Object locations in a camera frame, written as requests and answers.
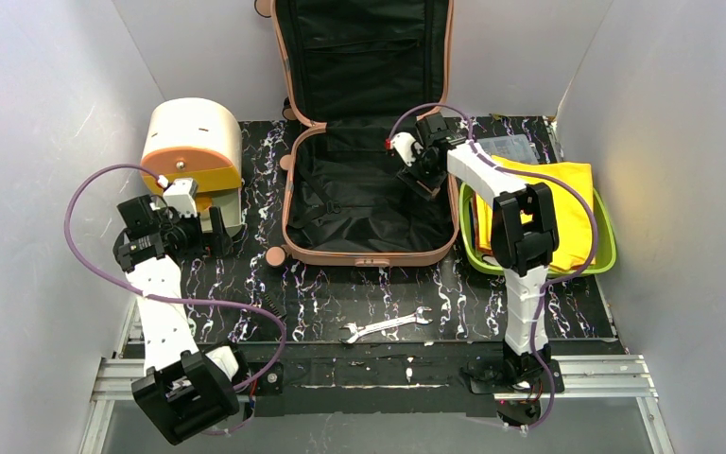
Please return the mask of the cream cylindrical drum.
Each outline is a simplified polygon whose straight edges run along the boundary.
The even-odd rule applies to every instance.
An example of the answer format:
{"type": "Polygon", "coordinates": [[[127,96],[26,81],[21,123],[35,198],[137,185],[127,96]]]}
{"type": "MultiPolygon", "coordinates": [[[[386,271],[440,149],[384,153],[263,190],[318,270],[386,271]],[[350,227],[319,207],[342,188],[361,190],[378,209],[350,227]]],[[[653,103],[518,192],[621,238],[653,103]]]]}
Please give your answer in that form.
{"type": "Polygon", "coordinates": [[[193,207],[205,231],[212,230],[211,207],[220,210],[229,236],[242,230],[242,134],[234,115],[221,104],[185,97],[156,107],[140,165],[170,182],[193,180],[193,207]]]}

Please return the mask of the pink hard-shell suitcase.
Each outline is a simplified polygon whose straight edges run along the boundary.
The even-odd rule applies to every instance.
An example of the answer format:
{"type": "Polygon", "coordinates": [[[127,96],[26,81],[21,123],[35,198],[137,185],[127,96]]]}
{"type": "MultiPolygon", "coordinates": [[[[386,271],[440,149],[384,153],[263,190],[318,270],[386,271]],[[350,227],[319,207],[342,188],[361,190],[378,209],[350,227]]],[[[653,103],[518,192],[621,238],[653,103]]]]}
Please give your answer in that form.
{"type": "Polygon", "coordinates": [[[389,153],[400,121],[436,113],[448,91],[450,1],[259,1],[283,61],[285,109],[303,125],[286,173],[278,267],[420,267],[443,259],[459,231],[458,186],[414,189],[389,153]]]}

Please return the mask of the yellow snack packet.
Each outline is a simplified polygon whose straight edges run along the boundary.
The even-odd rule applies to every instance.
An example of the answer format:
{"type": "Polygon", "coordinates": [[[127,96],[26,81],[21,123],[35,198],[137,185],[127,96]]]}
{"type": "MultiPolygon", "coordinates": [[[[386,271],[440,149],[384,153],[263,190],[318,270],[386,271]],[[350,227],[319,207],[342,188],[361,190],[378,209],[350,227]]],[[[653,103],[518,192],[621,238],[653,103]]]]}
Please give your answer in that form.
{"type": "MultiPolygon", "coordinates": [[[[577,191],[590,208],[594,207],[592,171],[588,164],[526,165],[497,156],[493,156],[493,159],[506,168],[558,179],[577,191]]],[[[568,273],[579,268],[590,252],[593,241],[591,224],[581,204],[572,194],[555,183],[550,183],[548,186],[552,191],[560,237],[560,245],[553,253],[550,269],[568,273]]],[[[492,209],[478,195],[474,195],[471,206],[475,222],[475,247],[483,253],[485,261],[498,264],[493,258],[491,249],[492,209]]]]}

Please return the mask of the green plastic tray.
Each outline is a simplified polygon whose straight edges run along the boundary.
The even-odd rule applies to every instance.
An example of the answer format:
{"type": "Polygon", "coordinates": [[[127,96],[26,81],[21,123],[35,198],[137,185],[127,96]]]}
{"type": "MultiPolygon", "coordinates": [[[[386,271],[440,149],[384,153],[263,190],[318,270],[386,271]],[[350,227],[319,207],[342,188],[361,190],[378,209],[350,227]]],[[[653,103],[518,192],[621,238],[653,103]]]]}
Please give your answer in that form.
{"type": "MultiPolygon", "coordinates": [[[[471,200],[475,192],[465,183],[459,186],[458,191],[458,220],[459,232],[462,238],[468,262],[475,270],[487,275],[503,275],[503,269],[498,264],[488,263],[483,259],[483,253],[475,247],[475,222],[472,214],[471,200]]],[[[602,198],[594,190],[594,214],[598,232],[598,243],[594,262],[584,271],[583,275],[595,275],[609,271],[617,258],[613,226],[610,216],[604,207],[602,198]]]]}

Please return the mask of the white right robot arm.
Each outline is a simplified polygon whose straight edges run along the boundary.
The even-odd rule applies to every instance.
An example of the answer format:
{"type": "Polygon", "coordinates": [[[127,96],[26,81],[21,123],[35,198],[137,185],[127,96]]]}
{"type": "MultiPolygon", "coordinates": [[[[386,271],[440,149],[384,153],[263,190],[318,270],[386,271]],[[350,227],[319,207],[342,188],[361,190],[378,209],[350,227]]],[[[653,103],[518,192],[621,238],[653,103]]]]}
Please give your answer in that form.
{"type": "Polygon", "coordinates": [[[439,113],[418,120],[415,133],[392,131],[386,147],[404,163],[398,178],[425,199],[458,179],[488,203],[491,251],[508,290],[505,342],[518,357],[539,354],[548,343],[540,326],[543,286],[560,243],[550,187],[530,184],[498,164],[439,113]]]}

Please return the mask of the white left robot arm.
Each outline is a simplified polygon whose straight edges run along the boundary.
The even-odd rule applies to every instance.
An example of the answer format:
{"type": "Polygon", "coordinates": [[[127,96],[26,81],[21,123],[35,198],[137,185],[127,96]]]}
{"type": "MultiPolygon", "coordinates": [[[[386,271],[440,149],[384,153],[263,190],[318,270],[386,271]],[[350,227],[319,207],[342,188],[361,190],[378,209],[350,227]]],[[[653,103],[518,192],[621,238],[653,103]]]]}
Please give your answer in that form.
{"type": "Polygon", "coordinates": [[[131,385],[135,403],[164,438],[178,445],[238,412],[233,378],[240,365],[229,344],[198,348],[182,296],[185,257],[210,251],[198,216],[149,195],[117,206],[126,227],[113,255],[137,299],[144,336],[144,375],[131,385]]]}

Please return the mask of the silver open-end wrench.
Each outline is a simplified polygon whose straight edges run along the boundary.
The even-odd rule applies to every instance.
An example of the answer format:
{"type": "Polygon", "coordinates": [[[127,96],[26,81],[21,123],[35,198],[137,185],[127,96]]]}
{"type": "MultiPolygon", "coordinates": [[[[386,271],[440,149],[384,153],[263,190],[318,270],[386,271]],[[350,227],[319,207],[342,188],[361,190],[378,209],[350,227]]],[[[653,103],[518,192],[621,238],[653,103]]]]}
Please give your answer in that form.
{"type": "Polygon", "coordinates": [[[370,323],[364,326],[358,326],[356,323],[347,323],[343,326],[343,329],[347,329],[349,331],[349,336],[346,339],[341,339],[340,341],[345,344],[353,344],[359,341],[361,338],[369,336],[372,333],[388,330],[394,327],[412,323],[420,325],[430,324],[432,323],[432,320],[426,318],[425,315],[427,313],[430,313],[431,311],[432,308],[429,306],[419,306],[414,312],[409,315],[400,316],[377,323],[370,323]]]}

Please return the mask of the black spring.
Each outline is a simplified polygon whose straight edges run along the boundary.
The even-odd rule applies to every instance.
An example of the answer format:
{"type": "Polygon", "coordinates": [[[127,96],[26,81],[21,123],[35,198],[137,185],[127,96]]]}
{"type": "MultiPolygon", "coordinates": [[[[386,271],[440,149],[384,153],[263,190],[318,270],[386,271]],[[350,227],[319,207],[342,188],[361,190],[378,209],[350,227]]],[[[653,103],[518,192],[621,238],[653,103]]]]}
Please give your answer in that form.
{"type": "Polygon", "coordinates": [[[270,294],[264,293],[261,296],[262,301],[266,305],[269,312],[275,315],[278,319],[283,320],[286,315],[285,307],[276,299],[272,298],[270,294]]]}

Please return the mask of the clear plastic screw box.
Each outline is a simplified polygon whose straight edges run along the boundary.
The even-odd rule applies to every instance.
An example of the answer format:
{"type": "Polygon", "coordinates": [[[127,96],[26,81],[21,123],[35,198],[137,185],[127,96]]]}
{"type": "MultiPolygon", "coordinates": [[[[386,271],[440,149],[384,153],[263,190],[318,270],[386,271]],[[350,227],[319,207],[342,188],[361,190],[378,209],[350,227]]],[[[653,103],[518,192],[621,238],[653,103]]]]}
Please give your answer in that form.
{"type": "Polygon", "coordinates": [[[492,156],[526,165],[540,163],[535,145],[523,134],[480,138],[477,143],[492,156]]]}

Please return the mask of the aluminium frame rail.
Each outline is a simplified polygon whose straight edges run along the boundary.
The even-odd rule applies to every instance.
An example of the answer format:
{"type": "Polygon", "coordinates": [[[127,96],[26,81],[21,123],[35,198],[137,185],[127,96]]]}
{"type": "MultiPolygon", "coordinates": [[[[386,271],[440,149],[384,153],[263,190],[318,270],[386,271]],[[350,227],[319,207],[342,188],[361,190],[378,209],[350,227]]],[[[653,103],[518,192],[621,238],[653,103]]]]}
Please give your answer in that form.
{"type": "Polygon", "coordinates": [[[109,433],[116,402],[131,401],[131,382],[143,372],[140,358],[124,358],[131,340],[141,334],[140,315],[132,303],[123,322],[117,346],[110,358],[100,361],[90,397],[90,412],[78,452],[102,453],[109,433]]]}

